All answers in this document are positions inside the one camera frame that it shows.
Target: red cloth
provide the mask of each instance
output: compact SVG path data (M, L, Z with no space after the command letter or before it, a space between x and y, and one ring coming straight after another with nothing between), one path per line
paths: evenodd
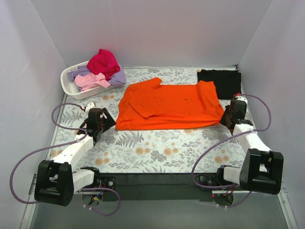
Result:
M131 84L119 104L117 130L189 129L217 125L224 113L213 82L160 85L160 78Z
M87 68L95 75L98 75L99 73L104 74L106 80L110 80L115 73L120 71L120 67L114 55L110 51L104 49L100 49L99 52L89 60Z

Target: orange t-shirt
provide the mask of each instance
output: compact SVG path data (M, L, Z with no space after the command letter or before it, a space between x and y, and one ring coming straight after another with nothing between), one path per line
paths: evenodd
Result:
M188 129L219 123L224 110L213 82L160 85L161 81L153 78L126 89L117 130Z

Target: folded black cloth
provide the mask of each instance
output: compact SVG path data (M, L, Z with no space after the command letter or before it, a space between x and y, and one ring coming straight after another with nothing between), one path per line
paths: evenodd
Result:
M241 93L242 75L237 70L204 70L197 72L198 82L213 81L216 87L218 99L233 99L237 93Z

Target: laundry basket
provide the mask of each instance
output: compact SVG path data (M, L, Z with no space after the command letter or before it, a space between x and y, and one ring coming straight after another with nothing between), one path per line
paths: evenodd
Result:
M75 84L75 82L71 81L71 79L68 76L68 72L69 71L74 71L77 69L78 66L83 66L83 65L87 65L88 61L83 62L83 63L79 63L77 65L74 65L70 68L65 69L62 73L61 73L61 85L62 88L64 90L64 92L67 95L70 95L73 99L84 99L84 98L88 98L90 96L93 96L95 94L101 93L101 92L105 92L108 91L112 88L114 88L112 85L110 85L107 88L104 87L94 87L92 89L86 90L84 92L80 92L78 86Z

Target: table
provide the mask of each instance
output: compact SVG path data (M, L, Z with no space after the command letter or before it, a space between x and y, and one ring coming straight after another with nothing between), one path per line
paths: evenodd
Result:
M162 84L196 84L196 69L125 69L127 84L101 94L75 100L67 96L65 102L85 106L95 102L97 107L106 107L116 120L118 104L128 85L146 81L154 77L162 79ZM230 100L220 100L223 108ZM79 127L86 118L76 106L65 106L59 118L60 124ZM247 110L246 118L252 119ZM53 144L74 140L76 132L55 129ZM230 136L222 125L185 130L117 131L114 127L102 134L102 139L77 164L97 167L104 173L189 173L197 158L210 146ZM48 159L62 152L66 146L50 151ZM198 164L196 172L216 172L220 165L240 167L245 153L238 141L232 139L218 146Z
M84 99L64 102L86 105L93 101L106 107L114 119L125 89L131 83L159 77L164 84L196 84L196 69L126 69L127 85ZM220 100L223 107L230 101ZM79 127L85 119L76 107L61 110L62 125ZM252 122L247 110L246 118ZM188 130L116 131L103 133L102 140L78 163L97 167L102 173L190 173L194 162L207 148L230 136L226 127L218 125ZM55 129L52 145L72 141L75 132ZM65 148L50 150L53 158ZM196 172L216 172L220 165L241 166L245 153L236 140L221 144L199 163ZM234 193L235 202L245 193ZM198 200L124 201L121 209L111 217L102 217L80 207L81 194L75 194L67 207L40 203L26 211L31 215L30 228L296 228L285 191L279 196L253 193L236 208L226 210L200 204ZM117 202L104 202L101 206L111 212Z

